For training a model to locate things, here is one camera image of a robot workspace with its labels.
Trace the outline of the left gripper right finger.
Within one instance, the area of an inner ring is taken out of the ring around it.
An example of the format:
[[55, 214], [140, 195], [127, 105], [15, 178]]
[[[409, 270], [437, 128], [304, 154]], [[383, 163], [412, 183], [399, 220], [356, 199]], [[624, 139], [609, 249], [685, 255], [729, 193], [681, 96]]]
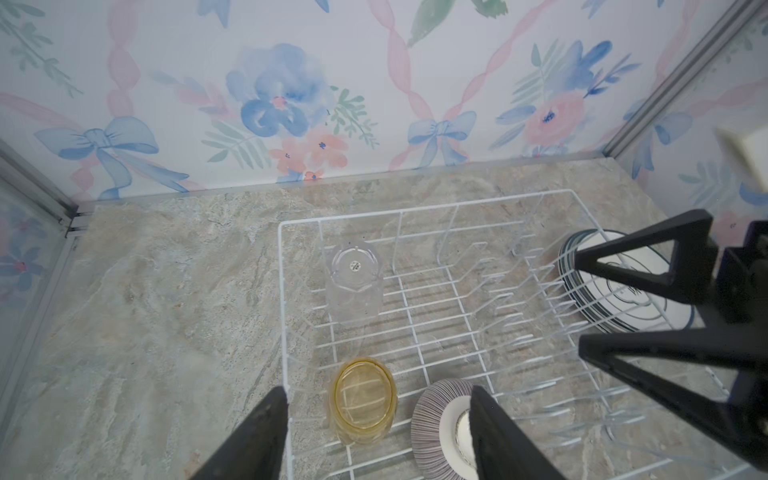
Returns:
[[565, 479], [479, 385], [472, 388], [469, 424], [479, 479]]

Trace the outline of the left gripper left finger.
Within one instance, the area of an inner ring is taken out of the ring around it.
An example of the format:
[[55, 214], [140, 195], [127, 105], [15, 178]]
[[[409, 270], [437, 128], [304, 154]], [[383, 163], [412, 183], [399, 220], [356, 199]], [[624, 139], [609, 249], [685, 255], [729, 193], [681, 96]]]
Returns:
[[288, 400], [272, 388], [192, 479], [278, 479], [288, 434]]

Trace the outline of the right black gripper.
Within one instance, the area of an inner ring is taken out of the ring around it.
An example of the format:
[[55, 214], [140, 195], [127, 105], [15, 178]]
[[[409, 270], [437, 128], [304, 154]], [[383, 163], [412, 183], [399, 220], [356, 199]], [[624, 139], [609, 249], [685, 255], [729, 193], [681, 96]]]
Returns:
[[[698, 305], [718, 247], [694, 209], [580, 247], [574, 268], [673, 302]], [[716, 276], [721, 327], [589, 334], [579, 357], [644, 394], [759, 471], [767, 469], [767, 221], [726, 247]]]

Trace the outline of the yellow glass cup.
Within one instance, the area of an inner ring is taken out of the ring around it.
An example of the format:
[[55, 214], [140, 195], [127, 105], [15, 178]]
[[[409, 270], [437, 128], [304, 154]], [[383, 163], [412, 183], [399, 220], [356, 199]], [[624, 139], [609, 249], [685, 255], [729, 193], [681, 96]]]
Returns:
[[344, 445], [381, 440], [392, 428], [398, 406], [390, 370], [376, 359], [360, 357], [337, 372], [328, 393], [330, 426]]

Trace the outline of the white wire dish rack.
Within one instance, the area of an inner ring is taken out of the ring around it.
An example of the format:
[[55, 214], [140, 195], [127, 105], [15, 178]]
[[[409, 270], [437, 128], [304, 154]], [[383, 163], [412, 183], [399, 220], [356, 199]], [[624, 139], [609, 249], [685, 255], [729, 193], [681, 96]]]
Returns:
[[[570, 190], [287, 220], [278, 228], [282, 383], [290, 479], [420, 479], [411, 420], [444, 379], [483, 387], [569, 479], [757, 479], [760, 472], [662, 406], [583, 361], [604, 334], [576, 311], [557, 258], [572, 234], [604, 228]], [[326, 256], [362, 238], [383, 262], [383, 304], [367, 322], [327, 311]], [[390, 431], [344, 445], [328, 393], [347, 362], [391, 372]]]

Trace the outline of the clear glass cup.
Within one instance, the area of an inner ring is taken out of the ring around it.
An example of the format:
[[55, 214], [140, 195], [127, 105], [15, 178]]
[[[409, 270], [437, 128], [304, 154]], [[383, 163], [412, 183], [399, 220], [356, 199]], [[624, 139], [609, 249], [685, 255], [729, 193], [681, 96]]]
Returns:
[[367, 322], [383, 304], [383, 262], [374, 246], [362, 238], [336, 245], [326, 256], [325, 295], [334, 322]]

